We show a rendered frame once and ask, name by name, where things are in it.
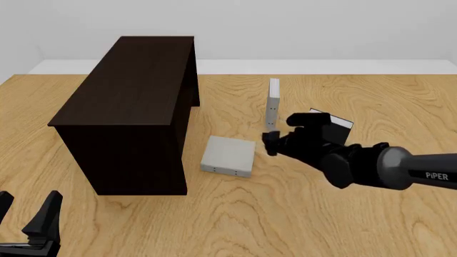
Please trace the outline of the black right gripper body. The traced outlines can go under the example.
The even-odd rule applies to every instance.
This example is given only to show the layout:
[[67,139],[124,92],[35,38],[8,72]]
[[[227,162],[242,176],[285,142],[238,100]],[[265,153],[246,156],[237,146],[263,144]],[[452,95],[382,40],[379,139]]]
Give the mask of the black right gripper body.
[[301,162],[318,162],[323,139],[319,128],[296,127],[280,138],[278,153]]

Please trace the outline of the thick grey book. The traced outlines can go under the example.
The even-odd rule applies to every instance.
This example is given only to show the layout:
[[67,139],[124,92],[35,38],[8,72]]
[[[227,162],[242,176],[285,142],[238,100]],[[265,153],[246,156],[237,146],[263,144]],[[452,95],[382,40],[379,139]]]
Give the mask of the thick grey book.
[[210,136],[201,159],[201,170],[250,178],[255,149],[254,141]]

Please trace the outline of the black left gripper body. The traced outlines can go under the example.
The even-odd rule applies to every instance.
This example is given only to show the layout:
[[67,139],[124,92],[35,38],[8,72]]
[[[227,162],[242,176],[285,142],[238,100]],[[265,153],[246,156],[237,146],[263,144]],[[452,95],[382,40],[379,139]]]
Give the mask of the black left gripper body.
[[29,243],[0,243],[0,257],[57,257],[60,241]]

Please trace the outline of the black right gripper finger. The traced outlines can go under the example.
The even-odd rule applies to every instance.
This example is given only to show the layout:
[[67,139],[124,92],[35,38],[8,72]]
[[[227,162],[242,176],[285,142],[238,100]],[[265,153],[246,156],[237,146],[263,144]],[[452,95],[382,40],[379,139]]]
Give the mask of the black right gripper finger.
[[266,152],[269,156],[277,156],[278,150],[281,149],[281,137],[279,131],[270,131],[262,133],[262,141]]

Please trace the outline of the thin grey white book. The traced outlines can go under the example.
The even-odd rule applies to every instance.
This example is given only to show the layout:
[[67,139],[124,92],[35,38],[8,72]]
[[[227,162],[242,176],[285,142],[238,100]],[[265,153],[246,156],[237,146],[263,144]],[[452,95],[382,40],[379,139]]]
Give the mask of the thin grey white book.
[[269,131],[276,130],[278,108],[280,103],[280,81],[270,79],[268,85],[268,96],[266,100],[266,128]]

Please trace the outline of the dark brown wooden cabinet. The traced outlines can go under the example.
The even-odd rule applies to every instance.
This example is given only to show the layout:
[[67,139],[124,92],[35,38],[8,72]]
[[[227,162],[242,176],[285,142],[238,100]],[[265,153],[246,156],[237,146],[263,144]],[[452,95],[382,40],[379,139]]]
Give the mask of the dark brown wooden cabinet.
[[50,120],[100,196],[184,196],[194,37],[122,36]]

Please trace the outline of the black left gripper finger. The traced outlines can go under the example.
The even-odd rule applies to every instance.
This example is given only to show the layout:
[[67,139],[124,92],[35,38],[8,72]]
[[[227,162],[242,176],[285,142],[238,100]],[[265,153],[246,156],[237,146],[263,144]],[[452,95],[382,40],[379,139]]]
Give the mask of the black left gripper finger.
[[0,224],[4,220],[5,215],[9,211],[14,197],[7,191],[0,191]]
[[46,197],[39,211],[22,229],[28,236],[29,243],[60,243],[59,217],[63,196],[58,191],[52,191]]

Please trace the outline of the black book with white pages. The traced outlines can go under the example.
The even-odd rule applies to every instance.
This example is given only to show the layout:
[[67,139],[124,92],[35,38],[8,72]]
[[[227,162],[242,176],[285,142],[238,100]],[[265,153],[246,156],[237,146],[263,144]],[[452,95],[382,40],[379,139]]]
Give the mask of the black book with white pages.
[[345,145],[353,127],[353,122],[324,113],[316,109],[310,109],[306,113],[311,120],[311,125],[306,127],[307,141],[312,144],[335,143]]

